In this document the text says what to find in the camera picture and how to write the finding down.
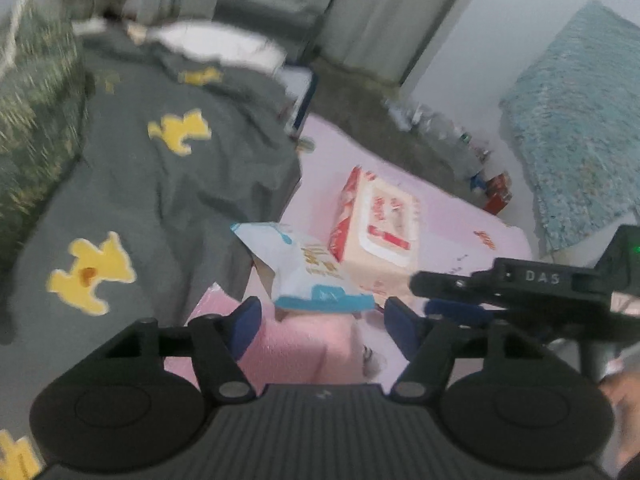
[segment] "screw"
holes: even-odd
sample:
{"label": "screw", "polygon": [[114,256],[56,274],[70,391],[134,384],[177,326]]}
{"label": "screw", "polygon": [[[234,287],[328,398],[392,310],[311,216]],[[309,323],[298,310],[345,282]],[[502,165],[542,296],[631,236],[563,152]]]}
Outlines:
{"label": "screw", "polygon": [[332,394],[329,390],[323,390],[321,392],[316,393],[316,397],[321,400],[327,400],[333,396],[334,394]]}
{"label": "screw", "polygon": [[226,397],[227,399],[239,399],[240,397],[244,397],[251,391],[251,388],[246,383],[241,383],[240,381],[229,381],[228,383],[222,384],[218,389],[220,395]]}
{"label": "screw", "polygon": [[394,391],[405,399],[417,399],[427,392],[427,388],[413,381],[402,381],[394,386]]}

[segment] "green pillow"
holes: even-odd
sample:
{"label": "green pillow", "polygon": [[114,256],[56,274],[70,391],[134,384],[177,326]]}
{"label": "green pillow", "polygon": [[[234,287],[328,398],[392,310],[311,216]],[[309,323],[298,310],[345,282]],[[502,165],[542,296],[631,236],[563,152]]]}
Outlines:
{"label": "green pillow", "polygon": [[71,24],[19,0],[0,24],[0,276],[78,159],[85,89]]}

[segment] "water bottle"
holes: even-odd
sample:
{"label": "water bottle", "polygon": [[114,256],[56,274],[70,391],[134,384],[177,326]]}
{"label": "water bottle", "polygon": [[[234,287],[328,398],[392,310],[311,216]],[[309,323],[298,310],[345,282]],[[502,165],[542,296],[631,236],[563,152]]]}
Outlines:
{"label": "water bottle", "polygon": [[411,100],[395,101],[393,99],[385,99],[382,104],[388,110],[389,116],[401,132],[410,131],[420,123],[423,117],[432,114],[428,106]]}
{"label": "water bottle", "polygon": [[452,170],[456,180],[469,180],[482,171],[482,164],[468,145],[468,136],[450,119],[436,112],[423,117],[418,133]]}

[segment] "wet wipes package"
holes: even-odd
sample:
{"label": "wet wipes package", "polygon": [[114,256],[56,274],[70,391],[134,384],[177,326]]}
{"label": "wet wipes package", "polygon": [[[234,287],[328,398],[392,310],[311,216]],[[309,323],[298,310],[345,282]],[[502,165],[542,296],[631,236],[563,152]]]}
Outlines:
{"label": "wet wipes package", "polygon": [[254,254],[275,306],[331,314],[375,308],[373,296],[361,293],[315,238],[273,222],[234,224],[231,229]]}

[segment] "yellow bear print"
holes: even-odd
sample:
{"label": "yellow bear print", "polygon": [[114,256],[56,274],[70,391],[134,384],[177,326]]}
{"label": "yellow bear print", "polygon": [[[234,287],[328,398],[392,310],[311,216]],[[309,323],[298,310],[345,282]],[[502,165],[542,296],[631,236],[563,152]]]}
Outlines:
{"label": "yellow bear print", "polygon": [[203,86],[211,82],[222,82],[222,72],[214,66],[209,66],[199,72],[180,72],[179,79],[187,85]]}
{"label": "yellow bear print", "polygon": [[186,139],[207,140],[211,138],[209,124],[202,118],[200,110],[192,110],[178,117],[167,114],[158,123],[148,124],[149,138],[160,137],[166,146],[180,156],[191,155],[191,146],[185,144]]}
{"label": "yellow bear print", "polygon": [[111,95],[116,93],[116,85],[121,83],[120,74],[114,70],[98,70],[95,79],[97,83],[104,84],[104,91]]}
{"label": "yellow bear print", "polygon": [[14,442],[8,431],[0,431],[0,479],[31,480],[41,470],[28,438]]}
{"label": "yellow bear print", "polygon": [[78,238],[69,245],[69,254],[76,257],[71,270],[54,270],[47,281],[47,291],[55,292],[60,300],[85,314],[102,316],[109,311],[108,303],[95,296],[99,283],[136,281],[131,260],[117,233],[110,232],[99,248]]}

